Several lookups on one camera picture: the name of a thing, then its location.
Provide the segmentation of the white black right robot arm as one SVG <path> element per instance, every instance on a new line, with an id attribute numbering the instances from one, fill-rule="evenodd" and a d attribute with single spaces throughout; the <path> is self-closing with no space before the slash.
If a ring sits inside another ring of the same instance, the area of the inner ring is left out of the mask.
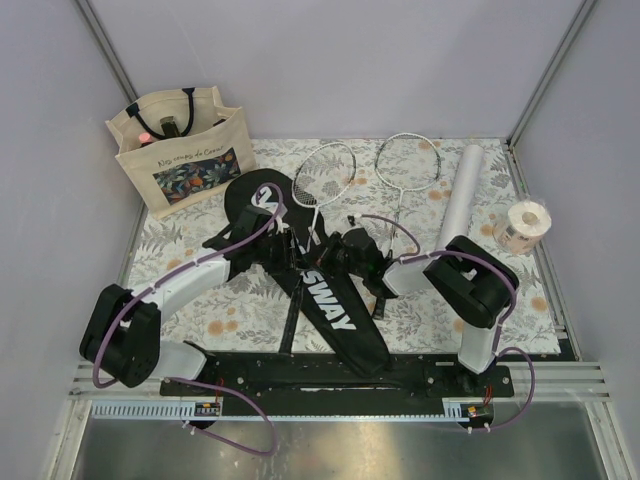
<path id="1" fill-rule="evenodd" d="M 379 299 L 435 289 L 466 323 L 457 354 L 457 388 L 475 396 L 490 385 L 488 368 L 497 357 L 502 324 L 516 306 L 519 279 L 471 239 L 458 235 L 431 253 L 393 259 L 364 229 L 353 228 L 332 234 L 310 258 L 312 266 L 331 277 L 361 278 Z"/>

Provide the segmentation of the white shuttlecock tube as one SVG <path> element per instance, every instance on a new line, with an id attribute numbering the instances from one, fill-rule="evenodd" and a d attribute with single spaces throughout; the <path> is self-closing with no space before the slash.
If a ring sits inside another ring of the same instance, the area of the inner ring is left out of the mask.
<path id="1" fill-rule="evenodd" d="M 436 243 L 437 250 L 444 249 L 456 236 L 468 234 L 483 159 L 482 147 L 468 145 L 464 148 Z"/>

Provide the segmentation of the white racket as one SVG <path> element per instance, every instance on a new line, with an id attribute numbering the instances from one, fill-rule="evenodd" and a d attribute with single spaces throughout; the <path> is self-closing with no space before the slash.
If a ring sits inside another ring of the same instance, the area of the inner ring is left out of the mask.
<path id="1" fill-rule="evenodd" d="M 423 191 L 437 182 L 442 158 L 432 140 L 416 133 L 398 133 L 377 150 L 374 171 L 383 184 L 398 193 L 393 217 L 398 223 L 404 194 Z"/>
<path id="2" fill-rule="evenodd" d="M 353 150 L 343 142 L 331 142 L 313 150 L 295 172 L 292 183 L 294 202 L 312 209 L 305 250 L 310 251 L 320 209 L 335 202 L 353 182 L 357 170 Z"/>

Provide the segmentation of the black Crossway racket bag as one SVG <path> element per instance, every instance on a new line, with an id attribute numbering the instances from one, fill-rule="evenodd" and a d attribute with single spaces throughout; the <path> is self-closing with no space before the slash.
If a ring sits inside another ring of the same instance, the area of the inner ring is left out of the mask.
<path id="1" fill-rule="evenodd" d="M 297 237 L 300 269 L 282 273 L 263 269 L 289 297 L 300 295 L 300 305 L 294 309 L 294 316 L 303 314 L 339 360 L 355 374 L 372 377 L 390 365 L 388 347 L 350 275 L 342 273 L 331 277 L 308 265 L 310 255 L 318 252 L 329 237 L 324 229 L 324 219 L 318 216 L 310 251 L 305 250 L 313 212 L 294 202 L 292 183 L 289 177 L 273 169 L 254 170 L 231 181 L 224 196 L 231 241 L 236 243 L 255 232 L 276 210 L 278 199 L 282 198 L 283 224 Z M 270 233 L 279 232 L 271 229 L 227 255 L 232 262 L 231 277 L 256 264 L 249 258 L 250 249 Z"/>

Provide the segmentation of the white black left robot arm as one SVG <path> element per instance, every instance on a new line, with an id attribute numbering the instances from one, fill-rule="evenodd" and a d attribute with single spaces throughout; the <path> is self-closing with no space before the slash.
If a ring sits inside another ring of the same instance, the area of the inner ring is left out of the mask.
<path id="1" fill-rule="evenodd" d="M 93 364 L 92 381 L 137 387 L 149 378 L 179 377 L 196 395 L 216 386 L 208 354 L 187 342 L 161 338 L 162 325 L 206 291 L 229 282 L 254 264 L 294 265 L 298 242 L 280 215 L 248 206 L 240 217 L 203 243 L 191 260 L 157 280 L 132 289 L 105 287 L 81 340 L 82 357 Z"/>

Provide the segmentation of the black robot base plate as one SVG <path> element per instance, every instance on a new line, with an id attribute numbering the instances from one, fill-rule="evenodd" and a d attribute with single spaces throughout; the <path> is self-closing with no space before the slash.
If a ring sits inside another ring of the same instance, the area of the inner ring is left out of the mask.
<path id="1" fill-rule="evenodd" d="M 510 399 L 506 366 L 482 374 L 462 367 L 450 355 L 397 354 L 372 377 L 355 374 L 334 354 L 217 352 L 208 356 L 194 386 L 163 382 L 169 396 L 209 395 L 209 385 L 237 389 L 270 417 L 421 416 L 442 414 L 447 399 L 464 403 Z"/>

